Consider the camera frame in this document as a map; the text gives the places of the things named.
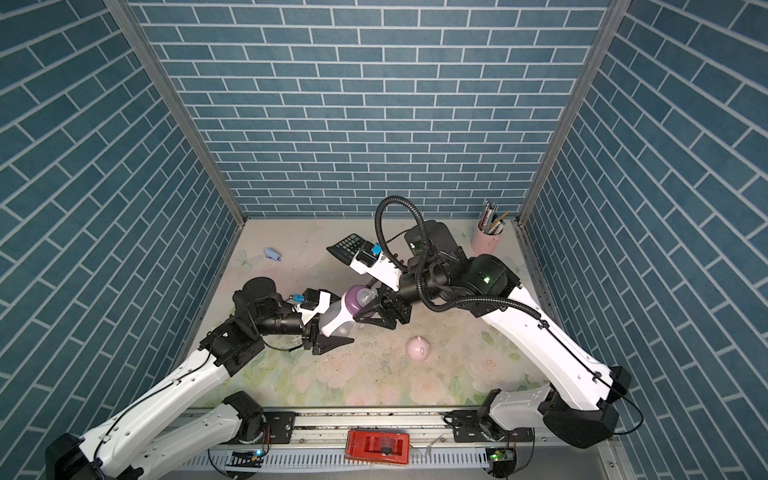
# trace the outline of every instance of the calculator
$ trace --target calculator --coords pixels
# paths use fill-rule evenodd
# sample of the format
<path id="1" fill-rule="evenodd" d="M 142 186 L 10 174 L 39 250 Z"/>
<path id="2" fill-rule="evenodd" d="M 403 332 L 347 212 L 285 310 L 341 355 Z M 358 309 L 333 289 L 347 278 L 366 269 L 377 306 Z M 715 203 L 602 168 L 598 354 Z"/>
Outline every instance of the calculator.
<path id="1" fill-rule="evenodd" d="M 365 240 L 360 235 L 353 233 L 336 245 L 326 247 L 326 250 L 345 265 L 349 265 L 364 242 Z"/>

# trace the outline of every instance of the pencil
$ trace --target pencil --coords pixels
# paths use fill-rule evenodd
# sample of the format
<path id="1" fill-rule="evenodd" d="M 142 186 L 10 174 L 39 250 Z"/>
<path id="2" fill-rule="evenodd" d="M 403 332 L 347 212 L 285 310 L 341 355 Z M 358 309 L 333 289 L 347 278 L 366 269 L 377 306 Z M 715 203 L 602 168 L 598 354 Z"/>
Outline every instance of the pencil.
<path id="1" fill-rule="evenodd" d="M 493 226 L 494 226 L 494 225 L 496 225 L 498 222 L 502 221 L 502 218 L 504 218 L 504 217 L 506 217 L 507 215 L 509 215 L 509 211 L 510 211 L 510 210 L 507 210 L 507 213 L 506 213 L 506 214 L 504 214 L 504 215 L 501 215 L 501 216 L 500 216 L 498 219 L 496 219 L 496 221 L 495 221 L 495 222 L 494 222 L 494 223 L 493 223 L 493 224 L 490 226 L 489 230 L 490 230 L 491 228 L 493 228 Z"/>

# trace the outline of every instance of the blue brick wall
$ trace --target blue brick wall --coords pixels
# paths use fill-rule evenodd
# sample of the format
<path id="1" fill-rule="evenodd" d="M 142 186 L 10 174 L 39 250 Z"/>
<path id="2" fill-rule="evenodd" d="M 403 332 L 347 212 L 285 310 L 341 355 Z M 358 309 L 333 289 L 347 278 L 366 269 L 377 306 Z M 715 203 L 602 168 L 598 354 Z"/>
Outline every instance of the blue brick wall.
<path id="1" fill-rule="evenodd" d="M 518 210 L 608 0 L 257 3 L 131 2 L 250 217 L 474 217 Z"/>
<path id="2" fill-rule="evenodd" d="M 0 478 L 34 478 L 166 375 L 235 225 L 101 0 L 0 2 L 0 184 Z"/>
<path id="3" fill-rule="evenodd" d="M 768 478 L 767 26 L 633 0 L 529 224 L 568 332 L 634 374 L 638 478 Z"/>

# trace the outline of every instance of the black mounting bracket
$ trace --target black mounting bracket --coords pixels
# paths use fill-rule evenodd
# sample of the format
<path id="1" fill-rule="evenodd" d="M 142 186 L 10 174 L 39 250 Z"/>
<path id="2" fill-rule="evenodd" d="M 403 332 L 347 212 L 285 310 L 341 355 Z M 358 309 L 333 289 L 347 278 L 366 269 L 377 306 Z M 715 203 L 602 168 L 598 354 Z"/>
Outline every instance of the black mounting bracket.
<path id="1" fill-rule="evenodd" d="M 533 429 L 520 427 L 505 430 L 500 439 L 489 439 L 480 427 L 477 410 L 452 410 L 445 414 L 445 421 L 451 426 L 453 441 L 456 443 L 502 442 L 506 441 L 507 435 L 511 442 L 532 442 L 534 437 Z"/>

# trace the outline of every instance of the table surface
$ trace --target table surface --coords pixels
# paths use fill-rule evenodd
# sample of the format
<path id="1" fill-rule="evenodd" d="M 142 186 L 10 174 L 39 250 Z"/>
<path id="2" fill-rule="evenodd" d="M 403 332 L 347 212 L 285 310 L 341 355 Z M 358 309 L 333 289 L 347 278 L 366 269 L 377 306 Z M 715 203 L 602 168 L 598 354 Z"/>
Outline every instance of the table surface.
<path id="1" fill-rule="evenodd" d="M 410 228 L 413 220 L 384 220 L 387 237 Z M 471 220 L 445 220 L 456 242 L 473 256 Z M 256 277 L 268 276 L 287 298 L 305 288 L 323 288 L 340 295 L 364 284 L 361 276 L 326 252 L 351 233 L 375 241 L 372 220 L 249 220 L 225 269 L 200 325 L 194 348 L 216 325 L 234 312 L 232 293 Z M 520 247 L 510 227 L 502 234 L 495 255 L 531 288 Z M 282 255 L 274 262 L 265 247 Z M 400 237 L 390 249 L 400 258 L 410 254 Z M 395 330 L 359 324 L 355 342 L 330 353 L 313 356 L 265 349 L 223 385 L 198 400 L 196 407 L 212 407 L 238 390 L 248 392 L 263 406 L 425 406 L 477 405 L 494 388 L 534 389 L 547 382 L 541 371 L 518 348 L 482 319 L 464 310 L 434 313 L 414 305 L 411 322 Z M 414 336 L 429 341 L 430 354 L 422 363 L 406 355 Z M 268 336 L 274 346 L 296 345 L 295 336 Z"/>

